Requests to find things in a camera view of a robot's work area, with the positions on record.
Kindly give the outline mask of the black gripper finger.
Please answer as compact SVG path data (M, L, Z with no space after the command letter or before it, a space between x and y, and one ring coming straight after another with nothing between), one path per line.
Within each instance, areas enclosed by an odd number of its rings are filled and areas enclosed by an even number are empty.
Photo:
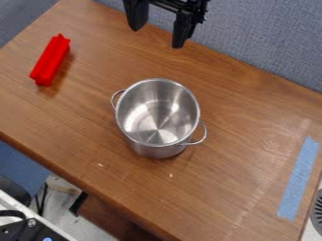
M172 32L172 47L182 48L187 39L192 37L198 21L195 12L180 11L176 14Z
M122 0L127 21L134 31L139 31L147 24L150 0Z

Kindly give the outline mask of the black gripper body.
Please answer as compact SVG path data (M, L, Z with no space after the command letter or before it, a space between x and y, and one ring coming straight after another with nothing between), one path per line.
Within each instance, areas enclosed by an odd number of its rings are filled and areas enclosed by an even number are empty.
M196 22L206 20L208 0L150 0L150 3L172 13L186 10L196 17Z

